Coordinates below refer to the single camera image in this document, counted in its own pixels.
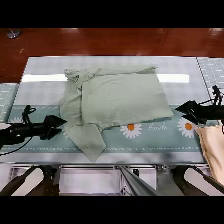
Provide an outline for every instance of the folded cloth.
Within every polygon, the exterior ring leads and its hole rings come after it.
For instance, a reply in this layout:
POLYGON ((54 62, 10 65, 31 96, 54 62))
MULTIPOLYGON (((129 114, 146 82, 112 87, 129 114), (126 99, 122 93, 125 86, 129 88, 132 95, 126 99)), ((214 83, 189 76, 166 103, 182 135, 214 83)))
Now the folded cloth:
POLYGON ((222 126, 196 128, 203 155, 214 179, 224 185, 224 135, 222 126))
POLYGON ((154 67, 97 67, 65 75, 60 114, 67 135, 90 161, 106 148, 103 129, 173 115, 154 67))

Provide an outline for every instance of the wooden floor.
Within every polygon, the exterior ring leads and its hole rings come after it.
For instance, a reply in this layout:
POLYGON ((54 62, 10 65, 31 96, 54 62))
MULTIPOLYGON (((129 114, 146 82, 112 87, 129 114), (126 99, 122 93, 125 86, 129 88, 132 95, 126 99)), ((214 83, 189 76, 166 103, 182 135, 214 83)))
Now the wooden floor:
POLYGON ((164 55, 224 57, 223 28, 0 28, 0 82, 19 82, 28 57, 164 55))

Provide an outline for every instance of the sage green fabric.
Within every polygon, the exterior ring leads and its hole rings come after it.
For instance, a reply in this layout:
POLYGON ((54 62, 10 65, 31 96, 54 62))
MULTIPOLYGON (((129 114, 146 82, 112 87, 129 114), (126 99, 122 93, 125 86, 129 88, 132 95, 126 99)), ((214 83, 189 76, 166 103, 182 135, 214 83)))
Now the sage green fabric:
POLYGON ((154 67, 65 70, 60 114, 65 131, 90 161, 106 148, 105 128, 173 115, 154 67))

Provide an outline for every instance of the cable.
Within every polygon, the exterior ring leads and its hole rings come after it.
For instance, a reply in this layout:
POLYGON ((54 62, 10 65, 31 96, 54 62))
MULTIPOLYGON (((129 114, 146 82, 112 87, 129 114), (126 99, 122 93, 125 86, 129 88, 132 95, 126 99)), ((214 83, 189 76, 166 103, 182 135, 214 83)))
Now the cable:
POLYGON ((23 144, 21 147, 19 147, 18 149, 14 149, 14 150, 12 150, 12 151, 10 151, 10 152, 2 153, 2 154, 0 154, 0 156, 5 156, 5 155, 8 155, 8 154, 11 154, 11 153, 13 153, 13 152, 16 152, 16 151, 20 150, 20 149, 23 148, 28 142, 30 142, 32 138, 33 138, 33 136, 30 137, 30 139, 29 139, 25 144, 23 144))

